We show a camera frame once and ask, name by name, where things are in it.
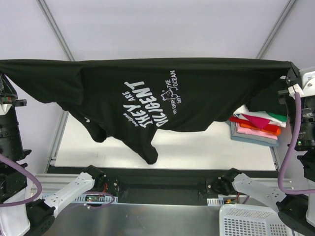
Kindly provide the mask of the black printed t-shirt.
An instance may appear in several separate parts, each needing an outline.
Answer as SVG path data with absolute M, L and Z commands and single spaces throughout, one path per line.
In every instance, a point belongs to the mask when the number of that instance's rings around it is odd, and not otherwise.
M 113 137 L 154 164 L 157 130 L 205 131 L 297 67 L 224 58 L 7 59 L 0 71 L 37 101 L 68 111 L 95 142 Z

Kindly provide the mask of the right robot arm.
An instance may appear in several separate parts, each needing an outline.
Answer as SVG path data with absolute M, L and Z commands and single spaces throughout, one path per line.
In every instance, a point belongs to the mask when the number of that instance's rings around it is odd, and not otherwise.
M 273 190 L 245 173 L 232 168 L 211 183 L 211 189 L 222 195 L 246 194 L 272 209 L 292 230 L 304 235 L 315 234 L 315 69 L 302 69 L 296 78 L 287 78 L 287 88 L 279 91 L 289 117 L 292 138 L 278 174 L 278 188 Z M 286 189 L 284 174 L 293 152 L 304 152 L 302 163 L 306 190 Z

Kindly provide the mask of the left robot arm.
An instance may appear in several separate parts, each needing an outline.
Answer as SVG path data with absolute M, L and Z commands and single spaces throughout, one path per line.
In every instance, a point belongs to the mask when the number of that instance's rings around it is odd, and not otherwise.
M 26 106 L 4 74 L 0 75 L 0 234 L 2 236 L 40 236 L 55 218 L 77 197 L 101 192 L 104 173 L 90 165 L 80 175 L 42 199 L 40 181 L 26 170 L 25 159 L 30 149 L 24 149 L 16 107 Z

